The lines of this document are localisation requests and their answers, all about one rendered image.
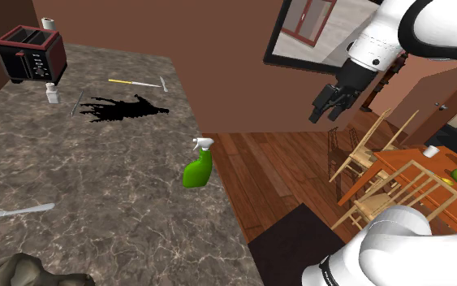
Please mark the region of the grey-green crumpled cloth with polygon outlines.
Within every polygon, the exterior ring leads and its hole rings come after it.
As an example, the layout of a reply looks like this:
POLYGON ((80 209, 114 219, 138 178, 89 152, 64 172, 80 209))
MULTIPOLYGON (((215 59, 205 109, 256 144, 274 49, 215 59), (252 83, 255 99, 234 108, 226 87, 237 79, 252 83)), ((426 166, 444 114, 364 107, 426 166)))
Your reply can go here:
POLYGON ((0 286, 96 286, 96 283, 85 273, 49 273, 39 258, 16 253, 0 258, 0 286))

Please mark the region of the long silver knife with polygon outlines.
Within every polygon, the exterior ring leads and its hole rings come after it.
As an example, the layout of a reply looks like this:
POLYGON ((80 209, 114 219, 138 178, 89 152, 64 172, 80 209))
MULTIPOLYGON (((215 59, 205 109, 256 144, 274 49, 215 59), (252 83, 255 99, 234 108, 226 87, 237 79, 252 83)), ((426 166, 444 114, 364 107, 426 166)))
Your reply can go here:
POLYGON ((18 215, 18 214, 25 214, 25 213, 32 213, 32 212, 41 212, 51 210, 55 207, 54 203, 48 203, 44 205, 34 206, 26 209, 20 210, 0 210, 0 217, 5 217, 9 215, 18 215))

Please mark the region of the white salt shaker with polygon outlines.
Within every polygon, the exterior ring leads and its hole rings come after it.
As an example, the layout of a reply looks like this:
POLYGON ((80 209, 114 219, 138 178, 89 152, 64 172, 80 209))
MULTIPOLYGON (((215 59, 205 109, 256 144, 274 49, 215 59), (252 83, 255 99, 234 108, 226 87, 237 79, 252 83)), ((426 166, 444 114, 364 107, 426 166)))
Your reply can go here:
POLYGON ((46 96, 50 104, 59 104, 58 87, 54 83, 46 83, 46 96))

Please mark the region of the black and red toaster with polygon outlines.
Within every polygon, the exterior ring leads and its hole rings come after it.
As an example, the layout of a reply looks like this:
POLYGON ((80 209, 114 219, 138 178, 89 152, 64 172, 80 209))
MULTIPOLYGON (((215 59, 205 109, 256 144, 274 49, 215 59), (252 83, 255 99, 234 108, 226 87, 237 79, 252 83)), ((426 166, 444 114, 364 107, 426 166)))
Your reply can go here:
POLYGON ((0 63, 14 84, 26 80, 58 85, 67 69, 58 31, 18 25, 0 37, 0 63))

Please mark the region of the black-framed wall mirror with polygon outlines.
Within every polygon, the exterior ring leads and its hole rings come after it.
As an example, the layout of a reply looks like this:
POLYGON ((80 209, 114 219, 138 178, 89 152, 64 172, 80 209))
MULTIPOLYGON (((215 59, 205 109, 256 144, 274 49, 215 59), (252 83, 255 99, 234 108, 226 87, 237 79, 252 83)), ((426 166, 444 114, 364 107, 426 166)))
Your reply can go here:
POLYGON ((283 0, 263 62, 335 74, 382 0, 283 0))

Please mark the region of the brown door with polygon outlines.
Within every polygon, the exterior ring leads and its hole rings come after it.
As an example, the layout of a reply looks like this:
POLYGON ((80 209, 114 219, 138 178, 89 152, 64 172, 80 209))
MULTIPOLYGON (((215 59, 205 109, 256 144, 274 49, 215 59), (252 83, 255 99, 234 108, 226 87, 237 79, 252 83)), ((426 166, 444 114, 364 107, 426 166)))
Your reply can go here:
POLYGON ((387 118, 400 145, 422 145, 440 128, 457 128, 457 68, 421 79, 387 118))

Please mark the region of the thin grey utensil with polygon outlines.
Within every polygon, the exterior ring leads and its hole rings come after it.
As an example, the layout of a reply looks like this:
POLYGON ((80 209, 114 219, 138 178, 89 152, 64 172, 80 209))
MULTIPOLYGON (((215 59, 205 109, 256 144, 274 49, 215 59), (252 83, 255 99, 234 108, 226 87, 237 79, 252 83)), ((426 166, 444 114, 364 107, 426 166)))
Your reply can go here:
POLYGON ((71 109, 71 117, 73 117, 73 116, 75 115, 75 111, 76 111, 78 105, 80 104, 80 101, 81 101, 83 95, 84 95, 84 90, 82 90, 82 91, 80 92, 80 95, 79 95, 78 99, 76 100, 74 106, 73 106, 72 109, 71 109))

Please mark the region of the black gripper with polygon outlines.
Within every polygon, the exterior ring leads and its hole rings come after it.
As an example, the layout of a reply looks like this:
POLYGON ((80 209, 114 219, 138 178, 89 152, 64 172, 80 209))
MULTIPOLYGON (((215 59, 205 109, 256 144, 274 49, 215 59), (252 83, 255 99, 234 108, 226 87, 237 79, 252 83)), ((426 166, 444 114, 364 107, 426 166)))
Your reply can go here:
POLYGON ((335 86, 327 84, 313 101, 314 108, 309 121, 315 124, 331 107, 333 100, 334 108, 329 113, 328 119, 335 121, 346 109, 352 107, 376 75, 377 71, 363 67, 350 58, 347 59, 336 75, 338 83, 335 86))

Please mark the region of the dark robot stand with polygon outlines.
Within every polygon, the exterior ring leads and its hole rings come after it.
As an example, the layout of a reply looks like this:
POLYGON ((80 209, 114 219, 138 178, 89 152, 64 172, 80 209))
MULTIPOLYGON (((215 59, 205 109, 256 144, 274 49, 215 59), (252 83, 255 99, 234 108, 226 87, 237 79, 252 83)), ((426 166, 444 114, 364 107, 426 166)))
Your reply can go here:
POLYGON ((302 286, 306 267, 344 245, 304 203, 248 243, 264 286, 302 286))

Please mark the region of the green spray bottle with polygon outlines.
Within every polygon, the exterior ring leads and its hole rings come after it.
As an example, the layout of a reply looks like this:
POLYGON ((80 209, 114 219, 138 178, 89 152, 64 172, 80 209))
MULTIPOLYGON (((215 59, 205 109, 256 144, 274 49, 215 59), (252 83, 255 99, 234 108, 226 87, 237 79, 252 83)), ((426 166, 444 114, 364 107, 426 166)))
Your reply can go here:
POLYGON ((208 137, 197 137, 192 141, 196 143, 194 150, 199 150, 199 157, 184 168, 183 186, 187 189, 206 186, 213 169, 210 147, 214 140, 208 137))

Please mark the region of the light wooden chair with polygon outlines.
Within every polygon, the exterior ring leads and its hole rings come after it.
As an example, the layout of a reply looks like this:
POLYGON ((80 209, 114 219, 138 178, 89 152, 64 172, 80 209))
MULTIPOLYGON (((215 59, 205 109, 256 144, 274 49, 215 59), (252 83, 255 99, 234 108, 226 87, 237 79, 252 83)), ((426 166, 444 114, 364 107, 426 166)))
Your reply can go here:
POLYGON ((334 223, 330 229, 334 230, 346 219, 350 219, 352 224, 361 230, 362 226, 359 223, 361 219, 369 223, 382 211, 389 209, 391 206, 413 207, 417 203, 423 202, 426 197, 440 188, 447 190, 451 193, 451 196, 443 203, 435 204, 437 208, 426 216, 429 222, 457 199, 457 190, 445 183, 437 175, 434 175, 431 171, 425 169, 418 162, 410 160, 381 183, 372 187, 360 199, 354 200, 353 207, 334 223), (417 168, 420 173, 409 182, 404 180, 402 183, 398 183, 388 193, 378 193, 382 187, 389 184, 396 177, 401 176, 409 167, 417 168))
MULTIPOLYGON (((361 177, 372 165, 376 162, 376 157, 373 155, 373 151, 365 146, 370 137, 375 133, 377 128, 381 123, 386 119, 391 109, 385 110, 376 120, 376 122, 371 126, 371 128, 366 132, 363 138, 359 141, 357 146, 349 153, 346 160, 340 165, 338 170, 331 176, 329 182, 331 183, 342 171, 346 168, 356 173, 358 177, 361 177), (355 163, 357 166, 361 167, 361 171, 358 172, 353 167, 350 167, 350 163, 355 163)), ((392 143, 400 135, 400 133, 407 127, 407 125, 414 119, 414 117, 419 113, 419 110, 416 110, 409 119, 403 124, 403 126, 391 137, 391 139, 386 143, 386 145, 381 149, 381 151, 388 150, 397 150, 398 148, 392 143)), ((377 173, 377 178, 379 180, 384 180, 388 177, 388 174, 384 171, 377 173)))

